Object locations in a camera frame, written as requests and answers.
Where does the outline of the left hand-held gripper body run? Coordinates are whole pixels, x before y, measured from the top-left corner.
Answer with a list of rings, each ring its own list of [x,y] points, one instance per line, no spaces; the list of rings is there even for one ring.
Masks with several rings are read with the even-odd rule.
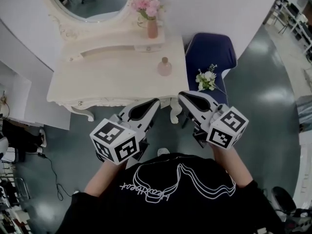
[[[131,157],[139,161],[149,145],[146,133],[153,127],[159,110],[160,99],[144,99],[103,119],[90,133],[98,159],[115,165]]]

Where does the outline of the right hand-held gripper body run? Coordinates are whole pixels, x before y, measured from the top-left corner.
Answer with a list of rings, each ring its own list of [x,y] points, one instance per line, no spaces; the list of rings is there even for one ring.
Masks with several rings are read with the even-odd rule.
[[[210,143],[224,150],[232,148],[249,123],[235,107],[218,103],[205,93],[182,91],[178,102],[186,118],[195,124],[193,137],[202,147]]]

